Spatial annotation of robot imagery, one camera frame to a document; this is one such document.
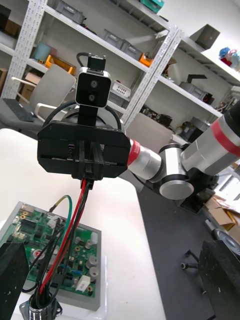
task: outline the circuit board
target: circuit board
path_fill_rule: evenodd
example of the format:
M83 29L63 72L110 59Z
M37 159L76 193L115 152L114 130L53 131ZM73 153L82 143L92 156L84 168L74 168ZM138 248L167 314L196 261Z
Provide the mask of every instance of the circuit board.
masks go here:
M0 240L0 245L5 242L24 243L27 260L30 265L51 239L54 229L49 225L49 221L59 216L21 202L20 206L18 204L18 207L19 209L16 211L15 217L13 217L11 224ZM60 226L64 229L66 219L63 217L60 218ZM59 292L65 291L75 295L85 296L88 300L96 297L99 292L97 290L97 285L98 282L100 282L100 261L98 261L98 250L101 248L99 248L98 236L98 230L95 232L94 229L81 224L78 225L73 238L66 274ZM57 242L56 249L50 260L47 271L54 263L58 249L61 246L61 241L62 238ZM66 258L67 254L61 261L61 264L57 269L57 273L53 276L51 282L51 287L53 288L56 288L59 284ZM41 261L39 259L28 274L27 280L31 282L30 287L33 286L36 281L40 266ZM91 279L90 284L83 292L77 289L82 276L88 276Z

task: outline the white table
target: white table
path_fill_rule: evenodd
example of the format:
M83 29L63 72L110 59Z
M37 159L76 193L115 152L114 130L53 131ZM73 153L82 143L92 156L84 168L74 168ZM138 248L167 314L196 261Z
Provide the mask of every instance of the white table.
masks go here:
M1 221L18 201L48 210L65 194L76 204L79 193L80 181L47 173L38 164L37 141L0 130ZM56 213L66 212L64 201ZM81 223L102 231L102 253L108 260L107 319L166 320L135 188L120 178L96 182Z

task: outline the office chair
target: office chair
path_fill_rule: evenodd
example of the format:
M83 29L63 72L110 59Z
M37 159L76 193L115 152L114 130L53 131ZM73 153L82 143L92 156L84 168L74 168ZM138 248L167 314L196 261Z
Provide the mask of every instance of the office chair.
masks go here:
M30 100L27 101L24 98L27 105L23 106L29 113L33 113L35 117L32 118L32 122L20 120L7 105L6 100L0 99L0 122L7 128L18 131L30 130L38 132L42 128L43 121L52 112L48 108L46 109L47 112L42 112L43 115L38 104L58 107L75 84L76 79L67 71L54 64L47 70L37 85L17 78L13 78L12 81L27 83L35 87Z

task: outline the gray storage box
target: gray storage box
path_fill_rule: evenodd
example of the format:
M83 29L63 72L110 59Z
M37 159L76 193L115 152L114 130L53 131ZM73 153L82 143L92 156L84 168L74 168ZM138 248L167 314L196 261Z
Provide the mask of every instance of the gray storage box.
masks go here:
M139 61L141 55L143 54L142 51L138 50L134 45L131 45L131 43L126 40L123 40L120 50L137 61Z
M57 3L56 11L79 25L82 24L85 20L84 14L82 12L68 5L63 0L59 0L59 2Z
M121 39L119 36L113 34L112 32L108 31L107 29L104 29L104 36L103 40L105 40L110 45L120 49L123 44L123 39Z

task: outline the storage bin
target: storage bin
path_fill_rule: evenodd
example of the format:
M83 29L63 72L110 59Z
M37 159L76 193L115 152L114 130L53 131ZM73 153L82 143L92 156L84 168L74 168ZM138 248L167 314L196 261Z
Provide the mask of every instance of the storage bin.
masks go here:
M81 25L85 20L84 14L82 12L68 5L63 0L59 0L59 2L57 3L56 11L79 25Z
M164 1L162 0L140 0L140 2L156 14L164 6Z
M110 45L120 49L123 44L123 39L121 39L119 36L113 34L112 32L108 31L107 29L104 29L104 36L103 40L105 40Z
M123 40L123 44L120 48L121 51L125 52L127 55L139 61L142 56L142 51L138 50L134 45L131 45L130 42Z

